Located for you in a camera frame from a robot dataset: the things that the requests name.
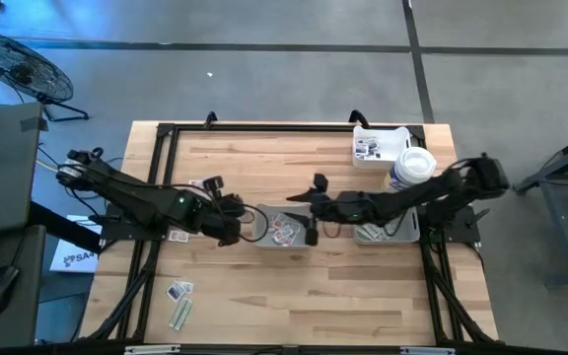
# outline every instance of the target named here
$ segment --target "gray floor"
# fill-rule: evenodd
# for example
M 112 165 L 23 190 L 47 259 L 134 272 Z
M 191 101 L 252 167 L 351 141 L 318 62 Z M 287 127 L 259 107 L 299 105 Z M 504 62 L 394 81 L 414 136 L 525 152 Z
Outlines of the gray floor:
M 398 0 L 13 1 L 0 33 L 112 41 L 408 45 Z M 568 47 L 568 0 L 413 0 L 423 45 Z M 51 124 L 44 148 L 102 146 L 121 156 L 135 119 L 422 122 L 409 54 L 42 49 L 72 79 L 70 102 L 89 122 Z M 449 123 L 460 157 L 488 152 L 512 181 L 568 143 L 568 56 L 424 55 L 436 122 Z M 18 102 L 0 83 L 0 103 Z M 84 214 L 43 169 L 34 199 Z M 99 201 L 96 207 L 102 208 Z M 568 350 L 568 288 L 547 291 L 561 254 L 539 193 L 477 203 L 486 278 L 501 339 Z M 46 260 L 55 247 L 50 240 Z M 41 295 L 85 292 L 88 277 L 45 271 Z M 71 337 L 81 297 L 43 303 L 37 337 Z M 59 315 L 62 323 L 47 321 Z

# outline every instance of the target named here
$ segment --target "plastic tray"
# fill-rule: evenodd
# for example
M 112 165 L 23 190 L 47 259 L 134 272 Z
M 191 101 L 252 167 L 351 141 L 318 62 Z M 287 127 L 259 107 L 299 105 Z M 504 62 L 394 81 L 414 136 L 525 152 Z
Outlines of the plastic tray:
M 362 159 L 356 157 L 356 141 L 375 137 L 380 143 L 380 158 Z M 352 165 L 358 169 L 378 169 L 388 171 L 404 149 L 411 147 L 411 134 L 405 127 L 397 129 L 364 129 L 354 127 L 352 135 Z
M 311 216 L 311 210 L 309 205 L 289 205 L 289 206 L 268 206 L 265 204 L 258 203 L 255 207 L 259 208 L 264 212 L 266 215 L 275 214 L 282 212 L 289 212 L 295 213 L 299 215 Z M 264 228 L 268 222 L 264 221 L 264 217 L 261 214 L 255 213 L 255 222 L 253 223 L 253 235 L 260 236 L 264 232 Z M 256 242 L 255 244 L 261 248 L 268 248 L 268 249 L 283 249 L 283 250 L 290 250 L 290 249 L 307 249 L 310 246 L 306 245 L 305 242 L 305 235 L 306 229 L 302 226 L 300 232 L 295 237 L 293 243 L 287 247 L 280 246 L 276 244 L 273 239 L 271 238 L 271 233 L 267 233 L 261 241 Z
M 395 225 L 399 221 L 399 217 L 391 220 L 387 225 L 386 229 L 388 231 L 393 231 L 395 229 Z M 388 245 L 392 243 L 413 243 L 417 242 L 420 239 L 420 228 L 418 226 L 418 215 L 416 212 L 415 207 L 409 208 L 404 216 L 404 220 L 400 224 L 400 228 L 398 229 L 395 236 L 389 238 L 388 240 L 381 240 L 375 241 L 371 240 L 366 237 L 361 230 L 363 229 L 362 226 L 355 226 L 354 227 L 354 242 L 359 245 Z

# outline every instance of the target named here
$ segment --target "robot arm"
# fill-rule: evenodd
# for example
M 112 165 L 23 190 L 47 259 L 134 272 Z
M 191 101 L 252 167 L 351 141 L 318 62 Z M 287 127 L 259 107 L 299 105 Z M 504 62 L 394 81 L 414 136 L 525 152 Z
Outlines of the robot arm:
M 438 177 L 396 193 L 342 191 L 336 199 L 325 192 L 327 179 L 315 175 L 315 187 L 287 198 L 310 202 L 311 218 L 289 214 L 307 227 L 307 244 L 317 244 L 317 221 L 379 227 L 399 217 L 410 207 L 424 205 L 428 225 L 440 225 L 475 199 L 501 196 L 510 187 L 501 165 L 483 154 L 479 158 L 458 161 Z
M 221 196 L 220 177 L 207 180 L 208 197 L 173 185 L 153 185 L 121 173 L 101 159 L 102 149 L 93 152 L 70 151 L 67 162 L 56 175 L 65 187 L 79 191 L 93 191 L 123 211 L 126 221 L 92 216 L 104 223 L 129 223 L 164 235 L 169 226 L 219 240 L 219 246 L 229 246 L 239 240 L 245 214 L 242 201 L 235 195 Z

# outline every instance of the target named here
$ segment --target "desk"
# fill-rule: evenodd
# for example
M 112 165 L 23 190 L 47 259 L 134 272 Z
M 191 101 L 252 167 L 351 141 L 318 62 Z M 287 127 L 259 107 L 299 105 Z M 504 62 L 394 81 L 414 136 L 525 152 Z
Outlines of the desk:
M 0 233 L 0 266 L 9 265 L 23 239 L 15 265 L 21 270 L 6 310 L 0 314 L 0 347 L 35 343 L 38 287 L 43 260 L 45 227 Z
M 122 165 L 125 173 L 146 180 L 158 123 L 133 122 Z M 446 124 L 425 124 L 424 131 L 439 173 L 457 159 L 451 129 Z M 343 132 L 182 132 L 173 182 L 220 175 L 224 192 L 237 193 L 250 204 L 275 205 L 306 191 L 314 173 L 328 177 L 332 195 L 343 189 L 378 188 L 385 173 L 352 167 L 351 139 L 351 133 Z M 166 142 L 160 171 L 168 149 Z M 334 226 L 327 231 L 333 235 Z M 357 246 L 347 226 L 339 238 L 320 236 L 317 247 L 303 251 L 265 250 L 242 241 L 226 248 L 216 245 L 200 236 L 191 237 L 188 244 L 163 243 L 146 342 L 435 342 L 418 245 Z M 118 242 L 101 255 L 81 335 L 96 330 L 122 296 L 132 249 L 133 243 Z M 478 258 L 465 246 L 455 245 L 449 245 L 449 256 L 459 299 L 483 330 L 496 338 Z M 168 327 L 175 304 L 166 289 L 175 279 L 195 284 L 190 296 L 194 307 L 181 332 Z M 137 310 L 137 299 L 134 304 Z M 450 334 L 446 305 L 441 304 Z M 129 335 L 136 320 L 133 312 Z

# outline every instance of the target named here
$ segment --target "computer monitor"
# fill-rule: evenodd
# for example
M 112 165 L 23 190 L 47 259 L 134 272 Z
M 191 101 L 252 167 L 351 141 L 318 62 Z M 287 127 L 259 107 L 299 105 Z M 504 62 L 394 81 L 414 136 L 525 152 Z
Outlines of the computer monitor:
M 0 232 L 28 221 L 41 115 L 39 103 L 0 106 Z

